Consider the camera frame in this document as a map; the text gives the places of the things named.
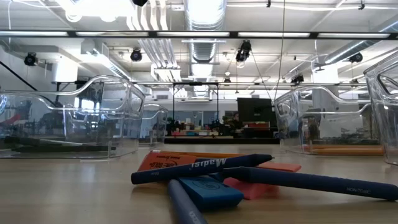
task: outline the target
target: wooden tabletop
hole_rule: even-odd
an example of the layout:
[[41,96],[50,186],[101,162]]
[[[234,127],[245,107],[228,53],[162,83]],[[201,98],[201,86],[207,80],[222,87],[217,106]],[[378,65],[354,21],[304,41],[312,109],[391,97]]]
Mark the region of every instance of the wooden tabletop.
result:
[[[308,156],[277,145],[166,145],[168,151],[272,154],[299,172],[398,185],[398,167],[374,156]],[[164,184],[133,186],[148,153],[111,159],[0,160],[0,223],[177,223]],[[208,223],[398,223],[398,203],[280,187],[275,195],[204,213]]]

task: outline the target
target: orange paper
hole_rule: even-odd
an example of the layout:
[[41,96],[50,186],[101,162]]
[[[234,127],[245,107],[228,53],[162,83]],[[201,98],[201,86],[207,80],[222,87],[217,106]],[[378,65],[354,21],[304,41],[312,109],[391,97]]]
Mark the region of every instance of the orange paper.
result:
[[281,164],[275,162],[265,162],[258,165],[257,167],[263,169],[281,170],[289,172],[297,172],[299,171],[299,169],[301,169],[301,166],[298,164]]
[[150,152],[141,162],[138,171],[192,164],[196,156]]

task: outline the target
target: clear plastic bin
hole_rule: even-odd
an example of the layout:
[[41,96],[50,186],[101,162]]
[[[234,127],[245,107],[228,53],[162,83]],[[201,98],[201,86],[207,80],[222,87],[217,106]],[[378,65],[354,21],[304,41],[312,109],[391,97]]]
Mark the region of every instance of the clear plastic bin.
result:
[[398,52],[364,72],[387,163],[398,164]]
[[164,143],[168,110],[157,104],[144,105],[140,133],[141,146],[154,146]]
[[[349,91],[329,88],[336,94]],[[276,99],[281,148],[306,154],[382,155],[370,100],[345,100],[329,88],[300,87]]]
[[142,92],[106,75],[74,85],[69,92],[0,91],[0,157],[107,158],[136,151]]

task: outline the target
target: security camera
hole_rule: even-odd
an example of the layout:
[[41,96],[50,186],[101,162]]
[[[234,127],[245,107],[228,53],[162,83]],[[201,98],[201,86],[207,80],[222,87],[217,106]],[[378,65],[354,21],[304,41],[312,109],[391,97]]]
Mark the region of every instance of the security camera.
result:
[[137,6],[144,6],[144,4],[147,2],[148,0],[132,0],[132,3],[136,4]]
[[142,59],[141,49],[134,49],[130,55],[133,62],[139,62]]
[[361,53],[355,54],[354,56],[351,56],[349,59],[349,62],[354,63],[354,62],[362,62],[363,56]]
[[304,77],[303,75],[297,75],[296,77],[292,78],[292,81],[290,83],[294,83],[296,85],[304,82]]
[[237,62],[244,62],[250,56],[251,51],[251,44],[250,40],[244,40],[241,47],[236,54],[236,61]]
[[28,53],[24,60],[25,65],[31,66],[31,67],[36,66],[38,64],[38,62],[39,62],[39,60],[36,57],[36,53]]

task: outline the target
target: blue eraser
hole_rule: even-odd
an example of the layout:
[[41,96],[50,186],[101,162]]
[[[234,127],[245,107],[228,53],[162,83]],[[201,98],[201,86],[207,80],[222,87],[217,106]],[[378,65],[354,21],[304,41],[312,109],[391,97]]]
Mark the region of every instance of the blue eraser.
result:
[[211,177],[181,177],[178,179],[199,210],[214,210],[237,206],[243,193]]
[[209,174],[209,177],[216,179],[220,182],[224,182],[224,177],[221,175],[221,173]]

